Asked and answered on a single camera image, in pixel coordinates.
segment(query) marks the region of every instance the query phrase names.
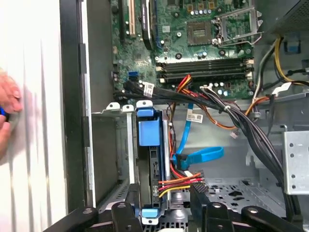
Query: circuit board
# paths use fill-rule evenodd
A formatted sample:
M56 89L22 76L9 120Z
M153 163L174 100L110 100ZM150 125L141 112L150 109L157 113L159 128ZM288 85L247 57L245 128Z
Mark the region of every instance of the circuit board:
M134 7L129 7L129 2L133 2ZM246 0L239 2L241 7L249 5ZM131 73L136 75L136 81L147 81L157 87L175 89L177 83L165 81L162 76L165 78L167 75L158 71L158 64L195 64L200 61L253 57L253 48L249 43L224 48L211 44L216 33L211 21L218 15L234 11L236 8L232 0L155 0L152 18L153 50L147 50L143 41L141 0L112 0L111 6L115 91L123 89L123 83L130 79ZM134 18L130 21L132 11ZM131 33L132 21L134 33ZM231 36L246 33L250 31L249 16L244 14L238 18L233 17L226 27ZM184 71L177 75L184 78L189 73L190 71ZM232 79L199 78L190 88L194 90L200 85L210 84L222 98L245 99L252 96L250 82L245 75Z

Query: white wall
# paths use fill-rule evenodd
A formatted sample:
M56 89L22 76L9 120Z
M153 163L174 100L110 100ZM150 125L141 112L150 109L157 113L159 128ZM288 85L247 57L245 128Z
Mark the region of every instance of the white wall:
M57 0L0 0L0 67L24 107L0 160L0 232L41 232L64 217L60 20Z

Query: hand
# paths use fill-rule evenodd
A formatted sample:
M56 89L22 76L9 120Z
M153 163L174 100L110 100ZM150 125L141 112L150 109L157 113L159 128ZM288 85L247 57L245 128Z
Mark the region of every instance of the hand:
M0 160L6 153L6 148L11 136L11 125L5 120L5 116L0 115Z
M0 106L9 114L19 112L22 110L20 97L21 94L15 81L0 68Z

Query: black plastic frame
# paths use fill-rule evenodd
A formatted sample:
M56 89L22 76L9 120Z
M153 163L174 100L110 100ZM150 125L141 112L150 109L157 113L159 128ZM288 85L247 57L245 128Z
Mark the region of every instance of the black plastic frame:
M61 61L65 133L65 162L68 211L86 201L86 168L83 138L83 75L80 59L82 43L81 5L77 0L60 0Z

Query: cpu socket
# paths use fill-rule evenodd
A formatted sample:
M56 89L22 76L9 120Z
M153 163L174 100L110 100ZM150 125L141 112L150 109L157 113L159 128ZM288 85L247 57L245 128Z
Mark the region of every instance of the cpu socket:
M211 22L188 22L187 23L189 46L211 44Z

